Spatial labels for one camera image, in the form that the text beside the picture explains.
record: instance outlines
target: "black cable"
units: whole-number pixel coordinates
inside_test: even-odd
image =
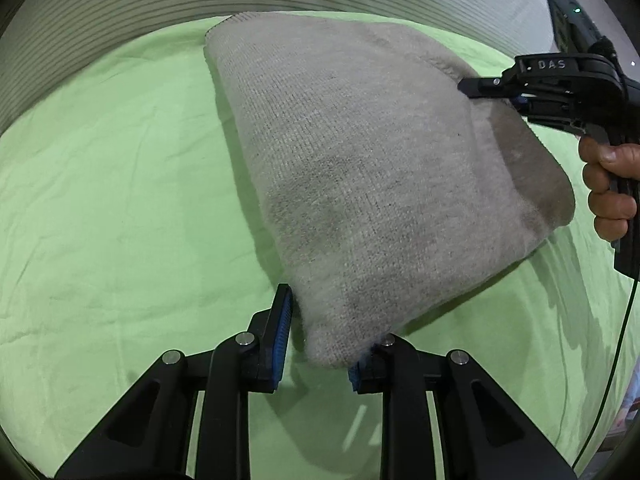
[[[606,56],[607,59],[609,59],[615,66],[616,72],[618,73],[618,77],[620,78],[620,82],[622,83],[622,88],[623,88],[624,97],[625,97],[625,103],[623,105],[623,117],[626,118],[627,117],[626,109],[627,109],[629,94],[628,94],[628,87],[626,85],[625,74],[622,71],[622,67],[620,66],[620,62],[618,60],[618,55],[615,49],[613,49],[613,45],[611,44],[611,42],[607,38],[603,38],[600,41],[602,41],[602,43],[604,44],[604,50],[607,53],[607,56]],[[626,136],[624,137],[623,142],[628,142],[628,138]],[[634,270],[634,275],[635,275],[634,284],[631,287],[629,302],[626,305],[625,317],[622,321],[620,336],[618,337],[618,344],[616,345],[616,353],[614,354],[614,357],[613,357],[613,364],[611,365],[609,380],[607,381],[607,386],[604,390],[604,395],[602,396],[602,402],[600,403],[600,408],[598,409],[598,415],[596,415],[596,419],[593,423],[593,426],[591,427],[591,431],[589,432],[587,439],[584,441],[584,444],[582,446],[582,449],[580,450],[580,453],[578,453],[578,456],[574,461],[574,465],[572,466],[573,469],[575,469],[578,462],[580,462],[580,459],[582,458],[585,450],[587,449],[587,446],[591,442],[591,439],[593,438],[593,435],[595,434],[595,431],[600,423],[600,419],[602,417],[602,413],[604,412],[604,408],[607,404],[607,399],[609,397],[611,385],[613,384],[613,379],[616,375],[616,369],[618,368],[620,353],[622,352],[622,343],[624,342],[624,339],[625,339],[626,326],[628,325],[629,317],[631,316],[631,308],[633,307],[634,299],[636,297],[636,290],[638,289],[638,278],[639,278],[638,273],[640,270],[638,268],[638,256],[640,255],[637,254],[638,251],[636,250],[636,247],[638,246],[638,243],[640,240],[640,196],[638,193],[638,182],[636,182],[635,180],[629,180],[629,184],[631,186],[632,195],[636,200],[636,204],[638,205],[638,209],[636,210],[636,216],[634,221],[634,240],[633,240],[634,243],[631,247],[631,268]]]

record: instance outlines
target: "corrugated white wall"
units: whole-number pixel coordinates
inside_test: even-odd
[[[0,134],[68,76],[174,23],[243,10],[341,10],[463,34],[509,56],[552,44],[545,0],[26,0],[0,38]]]

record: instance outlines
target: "finger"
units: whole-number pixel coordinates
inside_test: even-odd
[[[589,193],[589,209],[594,215],[610,220],[627,220],[636,214],[636,201],[629,195],[606,191]]]
[[[623,178],[640,180],[640,144],[620,144],[616,147],[600,145],[598,156],[605,170]]]
[[[609,173],[599,164],[586,164],[582,170],[582,179],[596,193],[604,193],[609,189]]]
[[[620,240],[628,229],[626,220],[610,220],[598,216],[593,221],[593,226],[596,228],[598,236],[607,242]]]
[[[583,162],[587,164],[599,164],[600,152],[599,144],[591,137],[582,137],[578,143],[578,154]]]

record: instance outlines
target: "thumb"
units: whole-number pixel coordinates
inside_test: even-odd
[[[622,178],[640,180],[640,144],[601,145],[598,156],[605,170]]]

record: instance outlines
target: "silver screw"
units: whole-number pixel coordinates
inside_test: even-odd
[[[382,338],[382,341],[380,341],[380,346],[391,346],[395,342],[396,338],[393,337],[392,334],[387,334]]]
[[[457,365],[466,365],[469,362],[469,354],[464,350],[454,350],[451,352],[450,358]]]
[[[180,359],[182,356],[177,350],[167,350],[162,354],[162,362],[166,365],[175,365]]]
[[[251,332],[241,332],[236,336],[236,343],[240,346],[250,345],[255,341],[255,335]]]

